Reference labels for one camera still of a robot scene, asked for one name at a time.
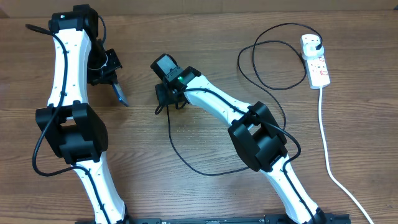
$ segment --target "brown cardboard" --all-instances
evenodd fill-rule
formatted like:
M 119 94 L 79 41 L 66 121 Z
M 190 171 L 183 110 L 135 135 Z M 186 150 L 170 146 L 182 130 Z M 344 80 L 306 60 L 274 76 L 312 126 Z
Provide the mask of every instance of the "brown cardboard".
M 392 10 L 396 0 L 0 0 L 9 17 L 50 17 L 90 4 L 101 15 Z

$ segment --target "black cable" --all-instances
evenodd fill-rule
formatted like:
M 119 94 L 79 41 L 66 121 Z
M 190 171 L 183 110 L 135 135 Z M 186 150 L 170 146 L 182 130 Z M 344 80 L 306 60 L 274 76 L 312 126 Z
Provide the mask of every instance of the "black cable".
M 176 104 L 175 104 L 175 109 L 176 109 L 176 110 L 180 110 L 180 109 L 182 109 L 186 104 L 187 104 L 187 102 L 185 101 L 185 102 L 181 105 L 181 107 L 178 107 L 178 103 L 176 103 Z
M 53 122 L 53 120 L 55 119 L 55 117 L 58 116 L 58 112 L 59 112 L 59 110 L 60 110 L 60 108 L 61 108 L 61 106 L 62 106 L 63 99 L 64 99 L 64 97 L 65 97 L 65 89 L 66 89 L 66 87 L 67 87 L 67 76 L 68 76 L 68 56 L 67 56 L 68 51 L 66 50 L 66 48 L 65 48 L 64 44 L 62 43 L 62 41 L 61 41 L 55 34 L 51 33 L 49 30 L 46 30 L 46 29 L 43 29 L 43 28 L 41 28 L 41 27 L 37 27 L 37 26 L 31 25 L 31 24 L 26 24 L 25 26 L 26 26 L 26 28 L 28 28 L 28 29 L 30 29 L 30 30 L 32 30 L 32 31 L 39 32 L 39 33 L 41 33 L 41 34 L 50 35 L 50 36 L 52 36 L 54 39 L 56 39 L 56 40 L 59 42 L 59 44 L 61 45 L 61 47 L 62 47 L 62 50 L 63 50 L 63 58 L 64 58 L 64 71 L 63 71 L 62 90 L 61 90 L 61 92 L 60 92 L 60 101 L 59 101 L 58 106 L 56 107 L 56 109 L 55 109 L 53 115 L 51 116 L 50 120 L 49 120 L 48 123 L 45 125 L 45 127 L 44 127 L 44 129 L 43 129 L 43 131 L 42 131 L 42 134 L 41 134 L 40 137 L 39 137 L 39 140 L 37 140 L 36 147 L 35 147 L 35 150 L 34 150 L 33 156 L 32 156 L 32 166 L 33 166 L 33 170 L 35 170 L 36 173 L 38 173 L 39 175 L 44 176 L 44 177 L 51 177 L 51 176 L 54 176 L 54 175 L 62 174 L 62 173 L 64 173 L 64 172 L 67 172 L 67 171 L 70 171 L 70 170 L 73 170 L 73 169 L 80 169 L 80 170 L 83 170 L 83 171 L 85 172 L 85 174 L 88 176 L 88 178 L 89 178 L 89 180 L 90 180 L 90 182 L 91 182 L 91 184 L 92 184 L 92 186 L 93 186 L 93 190 L 94 190 L 95 197 L 97 198 L 97 201 L 98 201 L 98 204 L 99 204 L 99 208 L 100 208 L 100 209 L 103 211 L 103 213 L 104 213 L 106 222 L 107 222 L 108 224 L 111 224 L 111 221 L 109 220 L 108 214 L 106 213 L 106 211 L 105 211 L 105 209 L 104 209 L 104 205 L 103 205 L 102 202 L 101 202 L 101 199 L 100 199 L 100 196 L 99 196 L 99 194 L 98 194 L 96 185 L 95 185 L 95 183 L 94 183 L 93 177 L 91 176 L 89 170 L 87 170 L 87 169 L 84 168 L 84 167 L 80 167 L 80 166 L 72 166 L 72 167 L 68 167 L 68 168 L 65 168 L 65 169 L 62 169 L 62 170 L 58 170 L 58 171 L 55 171 L 55 172 L 45 173 L 45 172 L 40 171 L 39 168 L 37 167 L 36 159 L 37 159 L 37 153 L 39 152 L 40 145 L 41 145 L 41 143 L 42 143 L 42 141 L 43 141 L 43 139 L 44 139 L 44 137 L 45 137 L 45 133 L 46 133 L 46 132 L 48 131 L 48 129 L 49 129 L 49 126 L 51 125 L 51 123 Z
M 175 148 L 175 146 L 174 146 L 174 144 L 173 144 L 172 134 L 171 134 L 171 127 L 170 127 L 169 106 L 166 106 L 166 111 L 167 111 L 167 123 L 168 123 L 168 125 L 169 125 L 169 139 L 170 139 L 170 143 L 171 143 L 171 145 L 172 145 L 172 147 L 173 147 L 174 152 L 176 153 L 176 155 L 178 155 L 178 157 L 181 159 L 181 161 L 182 161 L 183 163 L 185 163 L 185 165 L 187 165 L 187 167 L 189 167 L 191 170 L 195 171 L 197 174 L 200 174 L 200 175 L 205 175 L 205 176 L 207 176 L 207 177 L 215 177 L 215 176 L 219 176 L 219 175 L 233 174 L 233 173 L 236 173 L 236 172 L 240 172 L 240 171 L 243 171 L 243 170 L 247 170 L 247 169 L 249 168 L 249 167 L 243 167 L 243 168 L 240 168 L 240 169 L 237 169 L 237 170 L 231 170 L 231 171 L 222 172 L 222 173 L 217 173 L 217 174 L 206 174 L 206 173 L 204 173 L 204 172 L 200 172 L 200 171 L 196 170 L 195 168 L 193 168 L 189 163 L 187 163 L 187 162 L 185 161 L 185 159 L 180 155 L 180 153 L 178 153 L 177 149 Z
M 257 76 L 257 78 L 259 79 L 259 81 L 260 81 L 265 87 L 270 88 L 271 90 L 288 90 L 288 89 L 293 88 L 293 87 L 297 86 L 298 84 L 300 84 L 300 83 L 304 80 L 304 78 L 305 78 L 305 73 L 304 73 L 304 77 L 303 77 L 298 83 L 296 83 L 296 84 L 294 84 L 294 85 L 292 85 L 292 86 L 288 86 L 288 87 L 285 87 L 285 88 L 273 88 L 273 87 L 271 87 L 271 86 L 266 85 L 266 84 L 261 80 L 261 78 L 260 78 L 260 76 L 259 76 L 259 74 L 258 74 L 258 72 L 257 72 L 256 63 L 255 63 L 255 61 L 254 61 L 254 52 L 255 52 L 255 49 L 256 49 L 257 41 L 258 41 L 258 40 L 260 39 L 260 37 L 261 37 L 263 34 L 265 34 L 266 32 L 268 32 L 268 31 L 270 31 L 270 30 L 272 30 L 272 29 L 274 29 L 274 28 L 276 28 L 276 27 L 281 27 L 281 26 L 285 26 L 285 25 L 302 26 L 302 27 L 305 27 L 305 28 L 308 28 L 308 29 L 314 31 L 317 35 L 319 35 L 319 38 L 320 38 L 320 40 L 321 40 L 320 44 L 317 45 L 316 49 L 319 50 L 319 49 L 321 49 L 321 47 L 322 47 L 322 37 L 321 37 L 321 35 L 320 35 L 315 29 L 312 29 L 311 27 L 309 27 L 309 26 L 307 26 L 307 25 L 304 25 L 304 24 L 298 24 L 298 23 L 295 23 L 295 22 L 288 22 L 288 23 L 284 23 L 284 24 L 279 24 L 279 25 L 273 26 L 273 27 L 271 27 L 271 28 L 265 30 L 264 32 L 262 32 L 262 33 L 257 37 L 256 41 L 254 41 L 254 44 L 253 44 L 252 64 L 253 64 L 254 73 L 256 74 L 256 76 Z M 283 44 L 288 45 L 292 50 L 294 50 L 294 52 L 295 52 L 295 53 L 298 55 L 298 57 L 302 60 L 303 66 L 304 66 L 304 70 L 305 70 L 305 63 L 304 63 L 304 60 L 303 60 L 302 56 L 301 56 L 291 45 L 289 45 L 288 43 L 285 43 L 285 42 L 283 42 L 283 41 L 278 41 L 278 40 L 275 40 L 274 42 L 281 42 L 281 43 L 283 43 Z
M 258 85 L 257 83 L 253 82 L 248 76 L 246 76 L 246 74 L 242 71 L 241 64 L 240 64 L 241 54 L 242 54 L 245 50 L 247 50 L 247 49 L 249 49 L 249 48 L 251 48 L 251 47 L 254 47 L 255 45 L 261 45 L 261 44 L 266 44 L 266 43 L 281 43 L 281 44 L 285 44 L 285 45 L 289 46 L 289 47 L 297 54 L 297 56 L 300 58 L 300 60 L 301 60 L 302 63 L 303 63 L 303 68 L 304 68 L 304 76 L 303 76 L 303 78 L 302 78 L 300 81 L 298 81 L 296 84 L 293 84 L 293 85 L 288 86 L 288 87 L 286 87 L 286 88 L 278 88 L 277 90 L 288 90 L 288 89 L 293 88 L 293 87 L 297 86 L 298 84 L 300 84 L 300 83 L 305 79 L 305 77 L 306 77 L 307 69 L 305 68 L 305 62 L 304 62 L 303 57 L 300 55 L 300 53 L 298 53 L 298 52 L 296 51 L 296 49 L 294 49 L 293 46 L 291 46 L 290 44 L 288 44 L 288 43 L 286 43 L 286 42 L 284 42 L 284 41 L 281 41 L 281 40 L 266 40 L 266 41 L 263 41 L 263 42 L 260 42 L 260 43 L 255 43 L 255 44 L 253 44 L 253 45 L 250 45 L 250 46 L 248 46 L 248 47 L 243 48 L 243 49 L 239 52 L 239 54 L 238 54 L 238 69 L 239 69 L 239 71 L 241 72 L 241 74 L 243 75 L 243 77 L 244 77 L 245 79 L 247 79 L 249 82 L 251 82 L 253 85 L 257 86 L 258 88 L 262 89 L 264 92 L 268 93 L 268 95 L 271 96 L 272 99 L 274 99 L 274 101 L 278 104 L 279 109 L 280 109 L 280 111 L 282 112 L 282 116 L 283 116 L 283 119 L 284 119 L 284 127 L 283 127 L 283 130 L 284 130 L 284 129 L 286 128 L 286 115 L 285 115 L 285 111 L 284 111 L 283 107 L 280 105 L 280 103 L 279 103 L 278 100 L 274 97 L 274 95 L 273 95 L 272 93 L 270 93 L 268 90 L 266 90 L 266 89 L 263 88 L 262 86 Z M 271 88 L 272 90 L 275 89 L 275 88 L 273 88 L 273 87 L 270 87 L 270 86 L 266 85 L 266 84 L 261 80 L 260 76 L 257 74 L 257 70 L 256 70 L 256 75 L 257 75 L 258 79 L 260 80 L 260 82 L 261 82 L 265 87 Z
M 106 26 L 105 26 L 105 21 L 102 18 L 102 16 L 98 15 L 99 19 L 101 19 L 102 25 L 104 25 L 104 37 L 102 38 L 102 44 L 105 44 L 106 40 Z

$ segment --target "wood grain surface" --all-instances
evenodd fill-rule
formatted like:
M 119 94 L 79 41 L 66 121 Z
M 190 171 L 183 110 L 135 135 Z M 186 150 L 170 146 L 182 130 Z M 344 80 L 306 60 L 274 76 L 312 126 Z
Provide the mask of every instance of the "wood grain surface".
M 103 16 L 292 11 L 392 10 L 396 0 L 0 0 L 10 18 L 51 17 L 89 4 Z
M 35 110 L 46 107 L 55 59 L 51 38 L 27 30 L 24 24 L 46 27 L 48 20 L 0 20 L 0 223 L 73 223 L 94 217 L 75 173 L 41 177 L 31 165 L 40 135 Z M 114 48 L 123 64 L 118 76 L 131 107 L 118 103 L 107 85 L 89 86 L 88 98 L 108 129 L 109 168 L 129 212 L 137 218 L 284 213 L 262 174 L 245 170 L 204 177 L 178 159 L 169 143 L 165 111 L 154 115 L 154 85 L 160 80 L 149 65 L 168 53 L 232 97 L 266 103 L 281 123 L 275 102 L 242 77 L 236 59 L 270 26 L 300 22 L 324 39 L 331 85 L 325 88 L 323 116 L 333 173 L 375 223 L 397 223 L 397 20 L 396 11 L 105 17 L 106 47 Z M 284 40 L 299 49 L 300 36 L 306 33 L 302 27 L 281 27 L 263 40 Z M 250 53 L 243 53 L 241 63 L 255 78 Z M 258 47 L 256 64 L 271 86 L 291 85 L 303 75 L 299 59 L 284 45 Z M 352 223 L 366 223 L 326 173 L 318 91 L 309 89 L 306 79 L 291 90 L 272 93 L 287 114 L 287 131 L 303 148 L 293 167 L 309 196 L 325 212 L 349 213 Z M 217 119 L 193 106 L 171 109 L 170 115 L 175 145 L 193 167 L 215 173 L 244 166 Z M 291 142 L 287 148 L 291 155 L 296 152 Z M 38 160 L 39 168 L 48 172 L 67 166 L 47 142 Z

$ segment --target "white plug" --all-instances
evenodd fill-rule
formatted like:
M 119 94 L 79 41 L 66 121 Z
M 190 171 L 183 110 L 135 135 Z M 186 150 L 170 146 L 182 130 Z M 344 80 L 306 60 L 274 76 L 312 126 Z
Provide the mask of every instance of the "white plug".
M 325 53 L 323 46 L 317 50 L 317 47 L 321 44 L 321 40 L 317 35 L 305 34 L 301 36 L 300 43 L 305 60 L 316 59 Z
M 317 35 L 313 34 L 305 34 L 301 37 L 301 46 L 302 46 L 302 56 L 304 58 L 304 52 L 308 55 L 318 55 L 322 52 L 321 55 L 312 57 L 311 59 L 305 59 L 305 68 L 307 69 L 308 80 L 310 82 L 311 89 L 319 89 L 323 88 L 330 84 L 329 72 L 326 67 L 325 56 L 323 53 L 325 52 L 323 46 L 321 50 L 316 50 L 315 47 L 319 45 L 320 39 Z

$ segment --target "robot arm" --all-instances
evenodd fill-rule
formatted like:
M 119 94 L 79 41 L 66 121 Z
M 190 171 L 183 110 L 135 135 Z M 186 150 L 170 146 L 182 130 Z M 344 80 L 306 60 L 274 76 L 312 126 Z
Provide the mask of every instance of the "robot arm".
M 166 54 L 160 56 L 152 65 L 153 71 L 174 92 L 184 92 L 185 100 L 192 105 L 199 106 L 218 118 L 228 128 L 229 135 L 239 157 L 254 171 L 261 171 L 270 181 L 281 198 L 286 213 L 295 223 L 325 223 L 325 216 L 318 205 L 307 195 L 300 181 L 295 175 L 290 163 L 286 166 L 287 175 L 292 184 L 282 171 L 282 166 L 289 159 L 284 147 L 286 138 L 275 129 L 256 122 L 252 116 L 260 117 L 268 123 L 277 126 L 277 123 L 267 106 L 257 102 L 254 106 L 238 101 L 212 85 L 204 75 L 192 67 L 182 70 L 175 60 Z M 227 105 L 223 100 L 209 91 L 195 90 L 207 89 L 217 93 L 227 102 L 239 109 L 242 114 Z M 261 128 L 253 135 L 249 129 L 253 125 Z M 299 200 L 294 188 L 303 198 L 311 215 Z
M 50 31 L 67 50 L 68 73 L 65 97 L 49 131 L 45 134 L 54 153 L 67 164 L 84 167 L 95 183 L 102 205 L 98 203 L 94 186 L 85 171 L 74 169 L 90 198 L 95 212 L 95 223 L 128 223 L 126 206 L 113 184 L 106 162 L 108 133 L 100 117 L 91 109 L 87 98 L 87 83 L 111 84 L 121 103 L 128 106 L 116 78 L 115 70 L 121 64 L 113 49 L 105 51 L 98 36 L 98 14 L 89 5 L 74 6 L 73 12 L 55 13 L 49 21 Z M 55 74 L 47 108 L 36 111 L 36 122 L 43 131 L 54 105 L 60 101 L 64 76 L 64 55 L 60 43 L 55 43 Z M 62 126 L 67 119 L 74 119 L 71 126 Z

